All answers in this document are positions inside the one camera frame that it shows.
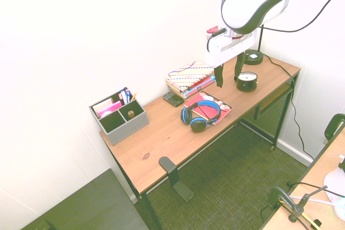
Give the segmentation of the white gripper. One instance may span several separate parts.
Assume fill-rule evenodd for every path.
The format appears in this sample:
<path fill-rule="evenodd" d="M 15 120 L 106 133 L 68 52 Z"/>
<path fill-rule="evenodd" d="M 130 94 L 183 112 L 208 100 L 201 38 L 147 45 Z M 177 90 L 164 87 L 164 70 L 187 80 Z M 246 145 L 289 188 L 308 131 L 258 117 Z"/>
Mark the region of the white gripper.
<path fill-rule="evenodd" d="M 206 31 L 204 63 L 214 68 L 217 87 L 223 86 L 223 63 L 237 56 L 234 67 L 234 81 L 242 72 L 246 58 L 245 51 L 257 41 L 259 29 L 249 34 L 238 34 L 228 27 L 215 26 Z"/>

